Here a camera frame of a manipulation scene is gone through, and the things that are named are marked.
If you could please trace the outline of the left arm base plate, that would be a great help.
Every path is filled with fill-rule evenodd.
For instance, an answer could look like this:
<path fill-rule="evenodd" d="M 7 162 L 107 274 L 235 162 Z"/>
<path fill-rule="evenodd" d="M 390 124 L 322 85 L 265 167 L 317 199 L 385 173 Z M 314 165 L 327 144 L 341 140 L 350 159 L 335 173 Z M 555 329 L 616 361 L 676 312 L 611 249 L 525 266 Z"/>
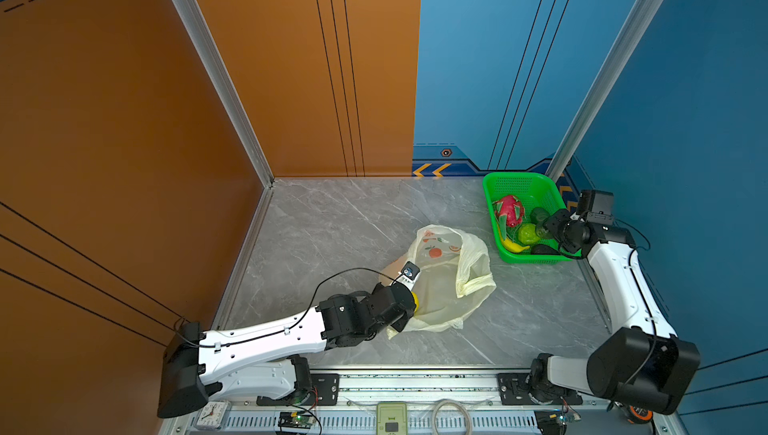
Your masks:
<path fill-rule="evenodd" d="M 338 403 L 340 376 L 337 373 L 311 373 L 297 382 L 295 390 L 280 399 L 258 397 L 258 406 L 302 407 L 335 406 Z"/>

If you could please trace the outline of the pink dragon fruit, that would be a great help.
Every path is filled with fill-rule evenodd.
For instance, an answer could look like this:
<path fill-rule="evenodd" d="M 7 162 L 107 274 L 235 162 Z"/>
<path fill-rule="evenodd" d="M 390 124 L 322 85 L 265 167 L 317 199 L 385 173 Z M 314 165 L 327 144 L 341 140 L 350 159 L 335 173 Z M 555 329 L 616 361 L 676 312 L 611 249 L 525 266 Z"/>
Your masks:
<path fill-rule="evenodd" d="M 518 227 L 523 224 L 525 209 L 514 195 L 507 195 L 492 203 L 492 209 L 501 239 L 512 239 Z"/>

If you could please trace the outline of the green round fruit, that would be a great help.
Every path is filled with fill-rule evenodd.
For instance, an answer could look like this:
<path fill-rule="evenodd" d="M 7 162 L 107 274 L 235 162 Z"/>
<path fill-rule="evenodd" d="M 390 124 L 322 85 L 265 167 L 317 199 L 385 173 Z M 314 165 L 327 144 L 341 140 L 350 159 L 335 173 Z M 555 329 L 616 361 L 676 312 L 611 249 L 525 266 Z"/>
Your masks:
<path fill-rule="evenodd" d="M 520 245 L 533 246 L 540 242 L 541 236 L 538 234 L 535 224 L 523 223 L 517 229 L 516 239 Z"/>

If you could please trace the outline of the green plastic basket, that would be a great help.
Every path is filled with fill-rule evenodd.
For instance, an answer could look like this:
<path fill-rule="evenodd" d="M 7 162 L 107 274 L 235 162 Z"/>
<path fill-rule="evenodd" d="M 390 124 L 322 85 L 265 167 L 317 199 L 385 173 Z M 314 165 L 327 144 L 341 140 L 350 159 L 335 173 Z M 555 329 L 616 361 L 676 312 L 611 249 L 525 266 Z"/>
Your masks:
<path fill-rule="evenodd" d="M 543 221 L 555 212 L 574 211 L 576 193 L 550 178 L 528 172 L 495 172 L 483 178 L 494 241 L 510 264 L 556 264 L 566 258 L 544 233 Z"/>

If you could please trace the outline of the yellow banana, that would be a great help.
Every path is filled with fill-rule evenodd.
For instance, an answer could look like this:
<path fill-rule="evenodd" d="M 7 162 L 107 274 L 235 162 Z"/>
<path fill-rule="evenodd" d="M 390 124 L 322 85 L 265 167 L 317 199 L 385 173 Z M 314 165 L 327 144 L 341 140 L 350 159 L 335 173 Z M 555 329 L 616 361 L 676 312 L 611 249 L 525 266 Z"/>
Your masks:
<path fill-rule="evenodd" d="M 505 250 L 514 254 L 521 254 L 530 250 L 529 245 L 520 245 L 509 238 L 502 239 L 501 244 Z"/>

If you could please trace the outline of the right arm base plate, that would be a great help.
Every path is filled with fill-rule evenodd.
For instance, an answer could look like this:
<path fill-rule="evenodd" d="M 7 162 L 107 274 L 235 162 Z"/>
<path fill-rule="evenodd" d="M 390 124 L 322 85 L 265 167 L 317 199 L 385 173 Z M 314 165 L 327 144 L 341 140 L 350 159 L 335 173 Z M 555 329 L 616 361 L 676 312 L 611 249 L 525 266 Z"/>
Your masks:
<path fill-rule="evenodd" d="M 501 403 L 512 405 L 555 405 L 565 401 L 569 405 L 582 405 L 578 392 L 562 388 L 533 386 L 531 375 L 522 372 L 506 372 L 496 376 Z"/>

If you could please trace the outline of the translucent yellowish plastic bag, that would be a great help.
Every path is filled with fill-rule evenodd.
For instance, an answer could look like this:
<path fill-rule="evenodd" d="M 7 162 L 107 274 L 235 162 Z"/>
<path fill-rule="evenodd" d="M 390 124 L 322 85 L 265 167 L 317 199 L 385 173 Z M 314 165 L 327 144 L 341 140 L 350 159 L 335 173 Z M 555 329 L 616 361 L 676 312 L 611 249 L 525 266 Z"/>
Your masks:
<path fill-rule="evenodd" d="M 417 309 L 404 330 L 439 333 L 460 330 L 496 289 L 488 248 L 479 237 L 442 225 L 428 225 L 404 255 L 383 269 L 389 285 L 408 262 L 420 273 L 413 287 Z"/>

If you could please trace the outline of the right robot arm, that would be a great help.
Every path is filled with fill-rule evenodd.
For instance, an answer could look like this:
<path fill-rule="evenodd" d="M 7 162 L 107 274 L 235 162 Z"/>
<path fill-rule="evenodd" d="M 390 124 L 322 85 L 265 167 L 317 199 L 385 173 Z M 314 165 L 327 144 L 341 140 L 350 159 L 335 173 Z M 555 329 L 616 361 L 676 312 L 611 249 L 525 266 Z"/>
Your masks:
<path fill-rule="evenodd" d="M 608 309 L 611 335 L 586 359 L 540 354 L 527 390 L 541 404 L 581 392 L 670 415 L 699 368 L 700 353 L 661 313 L 632 234 L 614 223 L 613 202 L 609 192 L 586 190 L 575 213 L 559 210 L 545 223 L 560 248 L 588 262 Z"/>

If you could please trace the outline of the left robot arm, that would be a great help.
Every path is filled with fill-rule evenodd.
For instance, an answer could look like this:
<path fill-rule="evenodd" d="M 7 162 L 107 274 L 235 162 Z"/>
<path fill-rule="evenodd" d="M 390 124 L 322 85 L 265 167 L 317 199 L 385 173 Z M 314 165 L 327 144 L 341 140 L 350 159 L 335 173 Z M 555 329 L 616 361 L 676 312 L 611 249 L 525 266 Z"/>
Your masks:
<path fill-rule="evenodd" d="M 411 288 L 393 282 L 241 329 L 205 331 L 197 322 L 184 323 L 163 354 L 157 415 L 187 415 L 236 392 L 302 399 L 311 381 L 306 355 L 355 347 L 387 328 L 401 332 L 417 308 Z"/>

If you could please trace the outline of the yellow lemon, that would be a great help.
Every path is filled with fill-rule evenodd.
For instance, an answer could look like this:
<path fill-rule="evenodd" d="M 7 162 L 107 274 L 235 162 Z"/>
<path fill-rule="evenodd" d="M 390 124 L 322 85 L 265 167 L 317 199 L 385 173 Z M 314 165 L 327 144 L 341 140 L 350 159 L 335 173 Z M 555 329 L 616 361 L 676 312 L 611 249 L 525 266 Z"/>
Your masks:
<path fill-rule="evenodd" d="M 414 292 L 411 292 L 411 296 L 412 296 L 412 299 L 413 299 L 413 304 L 414 304 L 414 309 L 413 309 L 413 311 L 414 311 L 414 313 L 415 313 L 416 311 L 418 311 L 418 309 L 419 309 L 419 306 L 420 306 L 420 305 L 419 305 L 419 300 L 418 300 L 418 297 L 417 297 L 416 293 L 414 293 Z"/>

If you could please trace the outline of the small green lime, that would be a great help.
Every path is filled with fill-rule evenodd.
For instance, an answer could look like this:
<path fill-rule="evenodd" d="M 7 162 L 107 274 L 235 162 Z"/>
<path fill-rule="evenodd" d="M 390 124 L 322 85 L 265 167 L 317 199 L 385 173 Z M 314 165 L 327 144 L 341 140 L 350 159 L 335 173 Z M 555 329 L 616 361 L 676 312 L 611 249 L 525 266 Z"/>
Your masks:
<path fill-rule="evenodd" d="M 552 234 L 543 225 L 537 225 L 535 227 L 535 233 L 540 239 L 552 239 Z"/>

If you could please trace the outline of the dark green avocado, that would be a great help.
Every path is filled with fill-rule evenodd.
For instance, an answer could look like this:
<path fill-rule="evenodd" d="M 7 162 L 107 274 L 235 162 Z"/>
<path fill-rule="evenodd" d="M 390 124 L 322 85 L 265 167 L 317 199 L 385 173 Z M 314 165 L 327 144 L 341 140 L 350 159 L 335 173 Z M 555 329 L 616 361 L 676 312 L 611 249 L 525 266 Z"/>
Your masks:
<path fill-rule="evenodd" d="M 550 213 L 542 208 L 535 207 L 529 213 L 529 222 L 534 225 L 542 225 L 550 217 Z"/>

